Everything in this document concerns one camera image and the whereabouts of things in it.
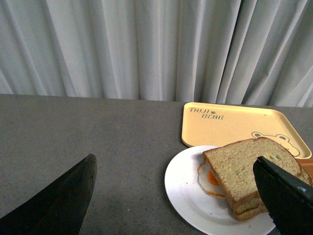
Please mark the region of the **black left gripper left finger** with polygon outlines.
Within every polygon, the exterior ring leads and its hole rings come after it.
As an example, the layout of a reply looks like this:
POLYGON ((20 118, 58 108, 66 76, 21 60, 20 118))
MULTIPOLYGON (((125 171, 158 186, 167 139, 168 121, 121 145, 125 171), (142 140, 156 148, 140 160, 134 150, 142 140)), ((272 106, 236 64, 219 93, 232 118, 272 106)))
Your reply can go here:
POLYGON ((0 219, 2 235, 77 235, 91 201, 97 159, 79 163, 0 219))

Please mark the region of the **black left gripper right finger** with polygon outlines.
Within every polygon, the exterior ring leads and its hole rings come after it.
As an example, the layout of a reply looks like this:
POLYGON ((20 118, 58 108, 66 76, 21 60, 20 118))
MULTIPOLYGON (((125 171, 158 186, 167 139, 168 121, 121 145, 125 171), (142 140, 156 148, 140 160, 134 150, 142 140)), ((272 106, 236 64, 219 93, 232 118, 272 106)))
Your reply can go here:
POLYGON ((313 233, 313 187, 263 156, 253 164, 260 197, 282 235, 313 233))

